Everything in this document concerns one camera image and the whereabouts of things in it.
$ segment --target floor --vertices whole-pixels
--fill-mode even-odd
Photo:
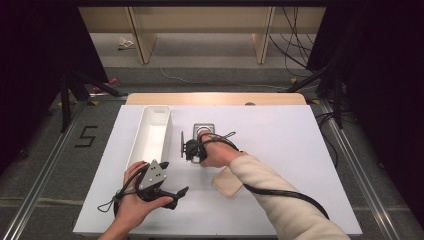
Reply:
[[[229,91],[226,83],[233,79],[237,79],[238,85],[232,89],[237,91],[275,92],[290,87],[294,80],[303,79],[295,75],[307,74],[303,67],[287,60],[272,42],[265,64],[258,65],[251,38],[246,34],[160,34],[146,65],[139,63],[132,46],[118,50],[122,47],[119,46],[121,37],[132,41],[130,34],[92,35],[108,76],[122,80],[117,87],[122,92]],[[313,41],[314,36],[300,36],[305,48],[312,46],[308,37]],[[273,35],[272,38],[287,50],[282,36]],[[305,56],[300,54],[304,52],[298,47],[291,46],[288,52],[297,61],[305,63]],[[263,76],[258,73],[266,75],[259,83],[257,79]],[[137,74],[147,74],[143,77],[150,76],[150,80],[134,81]],[[171,80],[189,83],[171,89],[167,85]],[[223,85],[195,85],[209,81]],[[316,84],[301,91],[306,99],[316,100]],[[27,146],[29,157],[16,159],[0,176],[0,235],[7,234],[9,225],[19,225],[17,237],[13,239],[86,238],[73,234],[73,225],[119,107],[125,104],[125,98],[112,98],[106,94],[93,94],[92,97],[90,105],[80,102],[72,105],[74,121],[71,131],[66,134],[60,133],[58,98],[51,106],[51,115],[46,116]],[[314,101],[310,106],[315,115],[331,112],[331,101]],[[333,150],[328,144],[329,152],[333,159],[338,159],[337,172],[364,232],[361,236],[352,236],[352,239],[424,239],[423,229],[384,172],[384,166],[378,164],[360,123],[351,114],[343,116],[343,123],[342,131],[332,122],[324,124],[323,134],[334,146]],[[89,144],[87,139],[81,138],[83,131],[95,136],[90,147],[77,147]]]

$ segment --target wooden edge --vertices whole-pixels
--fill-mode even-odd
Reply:
[[[306,105],[299,93],[132,93],[126,105]]]

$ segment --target white table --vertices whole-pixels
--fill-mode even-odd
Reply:
[[[143,106],[122,106],[101,163],[84,202],[74,232],[100,235],[113,211],[97,207],[122,187]],[[175,210],[157,209],[131,233],[154,237],[273,237],[275,230],[254,197],[242,188],[232,199],[211,184],[220,171],[203,168],[180,157],[180,132],[186,141],[194,123],[212,122],[216,132],[236,131],[230,140],[259,157],[302,193],[317,200],[330,219],[349,235],[362,231],[322,139],[312,111],[299,106],[171,106],[172,139],[165,191],[189,186]]]

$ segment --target sleeve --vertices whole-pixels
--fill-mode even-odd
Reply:
[[[251,155],[234,159],[230,170],[242,183],[255,188],[298,192],[272,168]],[[291,197],[253,195],[265,210],[280,240],[349,239],[336,224],[306,201]]]

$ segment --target hand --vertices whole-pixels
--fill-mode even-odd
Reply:
[[[198,137],[202,136],[205,133],[210,133],[210,132],[211,131],[209,130],[200,131]],[[202,142],[204,142],[209,139],[211,139],[210,136],[203,135],[201,140]],[[243,155],[243,153],[235,150],[234,148],[222,142],[210,142],[205,144],[204,146],[208,154],[208,157],[200,163],[203,167],[220,168],[224,166],[229,166],[231,161]]]
[[[146,164],[144,161],[141,161],[131,165],[125,171],[124,184],[138,169],[144,167]],[[136,179],[134,178],[131,181],[129,187],[135,186]],[[172,200],[171,197],[160,197],[154,201],[145,202],[135,193],[125,195],[121,200],[115,220],[99,239],[124,238],[133,228],[139,226],[150,212],[156,208],[165,206],[172,202]]]

